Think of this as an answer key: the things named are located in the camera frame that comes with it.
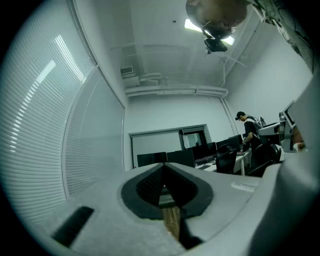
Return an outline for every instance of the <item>man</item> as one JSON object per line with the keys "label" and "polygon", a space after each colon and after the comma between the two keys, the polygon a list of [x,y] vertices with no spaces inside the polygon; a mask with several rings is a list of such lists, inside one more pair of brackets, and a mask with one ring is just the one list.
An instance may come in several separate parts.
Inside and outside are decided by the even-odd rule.
{"label": "man", "polygon": [[252,5],[262,22],[278,28],[314,73],[317,66],[315,49],[281,0],[187,0],[186,12],[193,24],[221,40],[229,37],[245,20],[248,5]]}
{"label": "man", "polygon": [[258,138],[258,132],[254,125],[256,120],[242,111],[236,114],[236,120],[244,122],[245,133],[248,134],[248,138],[246,138],[242,144],[250,143],[252,150],[255,150],[261,144],[261,141]]}

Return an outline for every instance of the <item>white desk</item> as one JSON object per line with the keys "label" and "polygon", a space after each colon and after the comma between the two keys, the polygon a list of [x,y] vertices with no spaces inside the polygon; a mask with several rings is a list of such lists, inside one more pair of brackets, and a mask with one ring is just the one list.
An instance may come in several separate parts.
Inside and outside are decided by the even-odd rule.
{"label": "white desk", "polygon": [[[248,150],[245,152],[244,155],[237,156],[235,159],[235,165],[240,163],[241,166],[241,175],[245,176],[245,164],[249,165],[251,167],[251,150]],[[211,161],[206,164],[201,164],[195,167],[196,169],[202,169],[203,171],[206,172],[216,172],[217,171],[217,166],[216,166],[216,161]]]}

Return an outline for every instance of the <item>white ceiling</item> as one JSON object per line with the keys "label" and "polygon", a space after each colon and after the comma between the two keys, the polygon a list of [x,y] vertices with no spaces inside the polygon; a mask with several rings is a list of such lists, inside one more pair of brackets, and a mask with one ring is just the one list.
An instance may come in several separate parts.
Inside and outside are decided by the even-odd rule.
{"label": "white ceiling", "polygon": [[[185,5],[186,0],[98,0],[97,18],[115,62],[134,66],[137,76],[161,73],[170,78],[169,84],[220,86],[227,56],[240,57],[257,28],[258,16],[248,15],[228,51],[207,55],[205,36],[184,27]],[[234,63],[227,61],[226,74]]]}

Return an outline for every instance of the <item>baseball cap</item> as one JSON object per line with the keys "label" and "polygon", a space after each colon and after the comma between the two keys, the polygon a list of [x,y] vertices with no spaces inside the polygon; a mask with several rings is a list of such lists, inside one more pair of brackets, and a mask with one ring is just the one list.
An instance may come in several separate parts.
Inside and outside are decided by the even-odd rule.
{"label": "baseball cap", "polygon": [[245,116],[245,115],[246,115],[245,112],[239,111],[239,112],[236,114],[235,120],[238,121],[241,116]]}

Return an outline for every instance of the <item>black shirt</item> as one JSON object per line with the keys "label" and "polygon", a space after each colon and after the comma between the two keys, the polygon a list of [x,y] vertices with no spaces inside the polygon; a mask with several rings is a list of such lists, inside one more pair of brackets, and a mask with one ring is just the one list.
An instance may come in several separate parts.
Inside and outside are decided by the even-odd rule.
{"label": "black shirt", "polygon": [[[246,119],[251,119],[253,121],[256,121],[252,116],[248,116]],[[253,122],[247,121],[244,123],[245,133],[253,133],[256,136],[258,135],[256,127]],[[252,139],[250,140],[251,148],[252,150],[256,149],[260,144],[261,141],[256,136],[253,135]]]}

